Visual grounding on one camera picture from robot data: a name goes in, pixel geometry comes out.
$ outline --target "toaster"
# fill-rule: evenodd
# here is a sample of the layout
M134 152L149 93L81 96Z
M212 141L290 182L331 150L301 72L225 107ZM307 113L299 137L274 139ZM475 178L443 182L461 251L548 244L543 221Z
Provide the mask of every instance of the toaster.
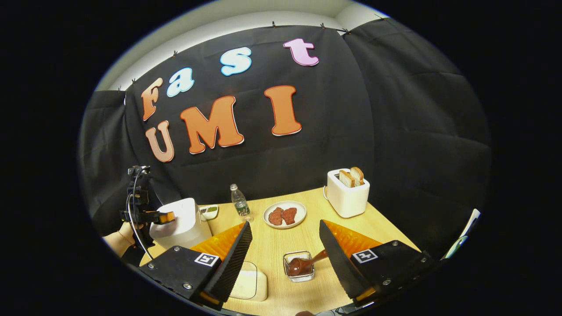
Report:
M340 168L328 172L327 185L324 188L325 197L334 210L343 218L350 218L363 214L367 208L369 197L369 181L363 179L364 184L348 188L339 180L339 171L350 172L349 169Z

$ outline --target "meat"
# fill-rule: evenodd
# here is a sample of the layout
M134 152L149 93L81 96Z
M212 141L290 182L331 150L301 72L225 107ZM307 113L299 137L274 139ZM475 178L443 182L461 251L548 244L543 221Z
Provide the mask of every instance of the meat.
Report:
M276 208L269 214L269 222L275 226L283 224L283 219L281 218L282 213L283 209L281 207Z
M285 220L285 223L287 225L291 225L294 223L294 216L296 214L297 214L297 208L290 207L281 213L281 217Z

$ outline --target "cable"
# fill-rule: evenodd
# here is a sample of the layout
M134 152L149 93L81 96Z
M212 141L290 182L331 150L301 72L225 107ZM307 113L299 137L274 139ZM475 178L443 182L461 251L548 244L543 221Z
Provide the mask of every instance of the cable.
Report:
M341 313L341 312L338 310L338 309L340 309L340 308L342 308L342 306L336 308L336 309L334 310L334 312L337 313L338 315L345 315L345 313Z
M137 190L137 179L138 179L138 178L140 177L140 175L142 174L142 171L143 171L143 169L142 169L142 167L141 167L141 170L140 170L139 173L135 176L135 182L133 183L133 197L132 197L132 200L133 200L133 212L135 213L135 218L136 218L137 220L141 217L141 215L140 215L140 212L139 212L138 207L135 207L135 192L136 192L136 190Z
M151 260L154 260L154 258L150 255L150 253L148 252L148 250L146 249L146 247L144 246L144 244L142 243L141 238L139 237L139 234L137 232L137 229L135 227L135 225L133 225L133 216L131 215L131 204L129 202L130 198L133 198L133 204L135 203L135 191L137 190L137 180L139 178L139 175L142 173L143 170L141 170L137 176L135 177L135 182L133 184L133 193L131 193L129 195L129 197L127 197L127 211L129 212L129 218L131 220L131 227L133 228L133 232L135 233L135 235L137 236L137 240L140 243L140 246L142 247L142 249L144 250L144 252L150 257Z

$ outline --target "white plate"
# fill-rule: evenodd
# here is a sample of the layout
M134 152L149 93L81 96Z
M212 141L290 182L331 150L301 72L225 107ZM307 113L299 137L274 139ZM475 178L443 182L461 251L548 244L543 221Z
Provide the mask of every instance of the white plate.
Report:
M287 225L285 223L285 220L283 220L283 222L279 226L275 226L275 225L271 224L269 222L269 214L271 214L278 207L281 207L283 210L286 210L290 207L295 207L297 209L297 214L294 215L294 223L292 223L290 225ZM295 227L296 225L299 225L305 219L305 216L306 216L306 207L302 203L299 203L299 202L296 202L296 201L277 202L275 204L270 205L264 211L264 221L265 221L265 223L267 225L273 227L273 228L278 228L278 229Z
M206 210L206 209L209 209L210 207L213 207L213 206L216 207L216 211L214 211L214 212L209 212L209 213L207 213L207 212L202 213L202 214L203 214L203 217L204 217L205 219L213 219L213 218L215 218L216 215L219 213L219 206L218 206L217 204L213 204L213 205L207 205L207 206L204 206L204 207L201 207L201 208L200 208L201 210Z

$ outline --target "bread slice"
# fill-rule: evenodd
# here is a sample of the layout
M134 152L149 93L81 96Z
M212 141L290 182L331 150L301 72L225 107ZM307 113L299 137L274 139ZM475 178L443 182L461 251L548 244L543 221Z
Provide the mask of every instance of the bread slice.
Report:
M343 184L345 184L348 188L352 188L355 186L355 179L347 171L339 171L339 180L343 182Z
M353 179L355 180L355 186L356 187L364 184L364 182L363 182L363 171L361 171L361 169L359 169L358 167L353 167L353 168L350 169L350 174L353 177Z

